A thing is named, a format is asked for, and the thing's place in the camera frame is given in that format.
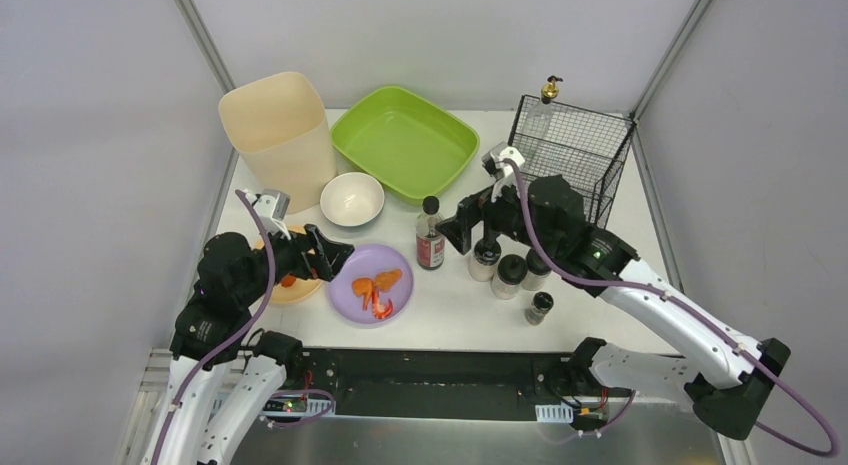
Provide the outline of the dark vinegar bottle red label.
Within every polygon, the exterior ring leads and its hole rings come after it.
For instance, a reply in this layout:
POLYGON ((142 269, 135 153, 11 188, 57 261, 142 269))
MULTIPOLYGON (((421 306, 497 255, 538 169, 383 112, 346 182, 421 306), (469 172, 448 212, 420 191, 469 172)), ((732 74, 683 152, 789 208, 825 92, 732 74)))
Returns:
POLYGON ((416 257, 426 270, 435 270, 444 262, 445 237, 436 226, 444 220, 436 196, 427 196, 422 202, 422 212, 415 221, 416 257))

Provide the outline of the white powder shaker bottle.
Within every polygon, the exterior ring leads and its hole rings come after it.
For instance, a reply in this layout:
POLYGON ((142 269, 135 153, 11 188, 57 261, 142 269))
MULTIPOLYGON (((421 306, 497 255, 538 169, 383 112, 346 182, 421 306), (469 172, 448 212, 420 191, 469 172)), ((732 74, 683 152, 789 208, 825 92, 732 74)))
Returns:
POLYGON ((502 247, 496 239, 481 238, 473 246, 468 262, 469 275, 476 281, 491 281, 501 258, 502 247))

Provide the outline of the black-cap shaker bottle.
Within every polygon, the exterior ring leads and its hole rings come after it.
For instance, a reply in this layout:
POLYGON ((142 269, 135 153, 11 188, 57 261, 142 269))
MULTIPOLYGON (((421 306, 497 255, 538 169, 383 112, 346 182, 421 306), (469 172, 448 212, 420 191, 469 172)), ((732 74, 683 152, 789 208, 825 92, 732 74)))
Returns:
POLYGON ((528 291, 539 291, 543 288, 551 269, 542 260, 535 249, 529 249, 525 255, 527 274, 521 282, 523 289, 528 291))

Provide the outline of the speckled seasoning shaker bottle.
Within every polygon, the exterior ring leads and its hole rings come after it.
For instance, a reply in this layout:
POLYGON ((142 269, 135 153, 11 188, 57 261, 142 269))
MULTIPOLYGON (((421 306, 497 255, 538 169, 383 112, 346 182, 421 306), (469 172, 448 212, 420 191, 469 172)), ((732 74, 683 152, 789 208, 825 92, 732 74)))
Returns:
POLYGON ((492 293, 502 300, 513 299, 517 296, 527 272, 527 262, 522 256, 517 254, 503 256, 490 282, 492 293))

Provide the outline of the clear oil bottle gold spout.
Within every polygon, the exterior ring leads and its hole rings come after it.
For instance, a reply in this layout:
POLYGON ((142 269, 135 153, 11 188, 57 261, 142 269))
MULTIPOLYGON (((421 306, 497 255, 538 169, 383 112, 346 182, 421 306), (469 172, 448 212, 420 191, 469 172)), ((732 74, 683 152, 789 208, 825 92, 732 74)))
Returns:
POLYGON ((562 77, 550 75, 542 86, 538 101, 529 108, 521 133, 527 137, 543 140, 550 128, 553 119, 553 102, 558 97, 559 83, 562 77))

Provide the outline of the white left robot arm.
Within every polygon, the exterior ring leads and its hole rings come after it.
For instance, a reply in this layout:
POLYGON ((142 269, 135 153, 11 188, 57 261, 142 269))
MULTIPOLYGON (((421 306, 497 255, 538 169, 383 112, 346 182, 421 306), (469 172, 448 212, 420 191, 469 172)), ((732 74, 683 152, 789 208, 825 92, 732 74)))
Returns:
POLYGON ((355 251, 312 224, 301 232, 265 233, 263 242, 271 248, 254 248, 237 232, 206 242, 193 293, 175 322, 167 387, 141 463, 228 463, 272 395, 303 375, 302 342, 265 332, 235 390, 212 411, 259 316, 251 306, 266 307, 273 287, 287 277, 331 282, 355 251))

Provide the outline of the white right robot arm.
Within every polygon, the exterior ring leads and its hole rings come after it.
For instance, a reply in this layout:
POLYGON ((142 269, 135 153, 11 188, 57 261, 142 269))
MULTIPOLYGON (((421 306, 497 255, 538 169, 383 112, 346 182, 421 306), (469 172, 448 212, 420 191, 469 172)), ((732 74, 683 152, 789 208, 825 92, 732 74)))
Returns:
POLYGON ((564 178, 488 187, 460 201, 436 229, 466 254, 476 225, 487 238, 528 246, 564 281, 634 317, 681 355, 644 354, 586 338, 569 364, 587 381, 673 400, 730 439, 745 440, 760 427, 790 357, 788 346, 728 326, 668 284, 634 247, 586 220, 582 196, 564 178))

